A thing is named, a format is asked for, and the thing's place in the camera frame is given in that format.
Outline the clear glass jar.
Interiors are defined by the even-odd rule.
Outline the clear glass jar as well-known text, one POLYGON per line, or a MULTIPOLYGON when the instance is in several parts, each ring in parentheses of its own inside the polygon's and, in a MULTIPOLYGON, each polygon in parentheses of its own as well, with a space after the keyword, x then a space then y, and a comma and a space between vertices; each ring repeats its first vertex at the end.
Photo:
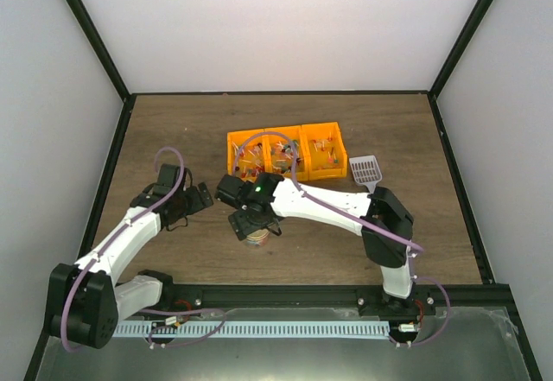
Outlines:
POLYGON ((248 234, 245 238, 245 244, 250 247, 262 247, 268 241, 270 232, 268 230, 258 230, 248 234))

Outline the orange bin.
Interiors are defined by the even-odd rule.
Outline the orange bin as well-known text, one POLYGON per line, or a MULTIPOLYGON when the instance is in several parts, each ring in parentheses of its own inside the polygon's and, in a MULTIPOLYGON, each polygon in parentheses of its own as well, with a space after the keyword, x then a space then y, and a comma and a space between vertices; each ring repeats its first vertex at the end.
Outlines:
POLYGON ((263 130, 239 130, 227 133, 227 173, 245 181, 255 181, 265 171, 264 138, 250 140, 242 149, 244 142, 263 130))
POLYGON ((303 139, 300 125, 271 127, 267 131, 279 132, 287 137, 284 139, 279 135, 267 135, 265 138, 269 141, 270 168, 273 173, 291 176, 293 150, 289 146, 289 139, 296 147, 298 159, 296 161, 296 178, 299 182, 308 180, 308 144, 303 139))
POLYGON ((304 159, 311 181, 345 178, 348 155, 337 122, 302 124, 302 140, 307 150, 304 159))

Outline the white slotted plastic scoop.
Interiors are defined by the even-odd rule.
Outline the white slotted plastic scoop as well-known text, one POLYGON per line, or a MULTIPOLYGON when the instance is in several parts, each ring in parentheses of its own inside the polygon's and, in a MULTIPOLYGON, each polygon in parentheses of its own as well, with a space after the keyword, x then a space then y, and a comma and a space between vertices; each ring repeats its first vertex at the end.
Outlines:
POLYGON ((349 166, 355 183, 365 187, 369 194, 373 194, 383 179, 377 157, 374 155, 350 157, 349 166))

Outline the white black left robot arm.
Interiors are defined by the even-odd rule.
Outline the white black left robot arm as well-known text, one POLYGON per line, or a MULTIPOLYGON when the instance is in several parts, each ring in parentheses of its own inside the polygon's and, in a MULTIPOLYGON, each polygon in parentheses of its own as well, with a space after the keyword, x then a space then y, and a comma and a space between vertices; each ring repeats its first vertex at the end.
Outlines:
POLYGON ((127 283, 119 278, 157 234, 175 229, 213 205, 207 184, 195 184, 188 168, 164 163, 156 182, 130 203, 123 219, 94 249, 74 264, 58 264, 48 281, 44 330, 65 346, 99 349, 116 326, 143 309, 169 314, 176 305, 172 276, 143 270, 127 283))

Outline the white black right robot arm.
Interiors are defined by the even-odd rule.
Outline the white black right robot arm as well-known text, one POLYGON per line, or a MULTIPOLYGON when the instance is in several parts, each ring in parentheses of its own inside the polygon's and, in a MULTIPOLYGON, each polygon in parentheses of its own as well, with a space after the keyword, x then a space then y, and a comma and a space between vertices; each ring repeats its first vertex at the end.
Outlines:
POLYGON ((224 175, 215 199, 234 209, 228 220, 240 241, 252 241, 259 233, 280 236, 280 223, 288 218, 332 225, 360 237, 367 258, 382 273, 382 305, 393 314, 414 306, 410 262, 421 249, 412 242, 414 218, 391 190, 346 193, 263 173, 254 182, 224 175))

